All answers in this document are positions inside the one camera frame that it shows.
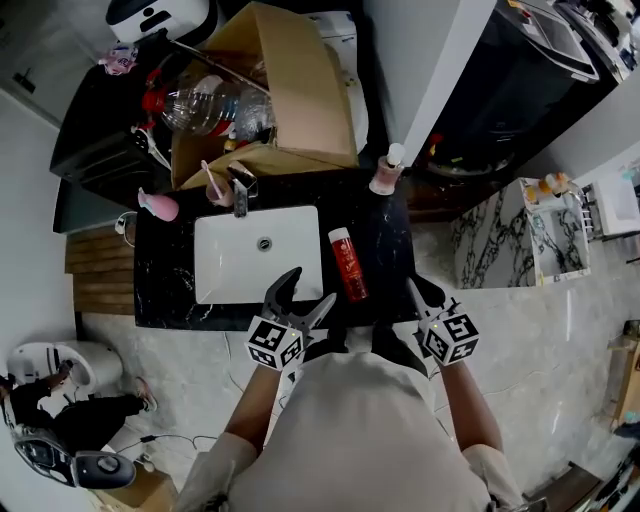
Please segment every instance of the black marble countertop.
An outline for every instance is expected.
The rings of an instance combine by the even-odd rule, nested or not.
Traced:
[[[315,205],[318,208],[325,295],[338,300],[320,327],[371,325],[377,319],[401,322],[417,318],[406,289],[415,270],[409,216],[400,181],[392,196],[368,188],[371,171],[339,170],[260,178],[259,194],[249,200],[249,215],[259,210]],[[135,242],[135,311],[140,327],[193,330],[247,330],[261,303],[207,305],[195,302],[194,224],[199,217],[230,213],[211,205],[204,188],[175,192],[180,213],[171,223],[146,210],[138,214]],[[346,300],[327,233],[347,227],[370,297]],[[294,302],[307,313],[314,301]]]

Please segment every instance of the sink drain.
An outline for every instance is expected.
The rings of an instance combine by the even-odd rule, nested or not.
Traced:
[[[272,245],[273,242],[269,237],[263,236],[258,240],[258,250],[261,252],[267,252],[269,249],[271,249]]]

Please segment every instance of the white marble cabinet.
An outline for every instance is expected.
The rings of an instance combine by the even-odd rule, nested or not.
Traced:
[[[459,288],[542,286],[590,274],[581,207],[532,212],[520,178],[452,223]]]

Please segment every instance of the red bottle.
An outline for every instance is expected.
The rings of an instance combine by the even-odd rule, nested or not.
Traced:
[[[364,284],[362,269],[356,256],[356,250],[351,243],[351,237],[347,228],[338,228],[329,232],[329,241],[336,255],[340,276],[344,283],[349,302],[358,302],[369,296]]]

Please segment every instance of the beige shirt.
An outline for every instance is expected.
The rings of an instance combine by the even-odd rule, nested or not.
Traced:
[[[305,365],[262,454],[222,434],[199,455],[174,510],[485,512],[521,505],[504,455],[488,446],[460,453],[431,397],[422,374],[376,354],[322,356]]]

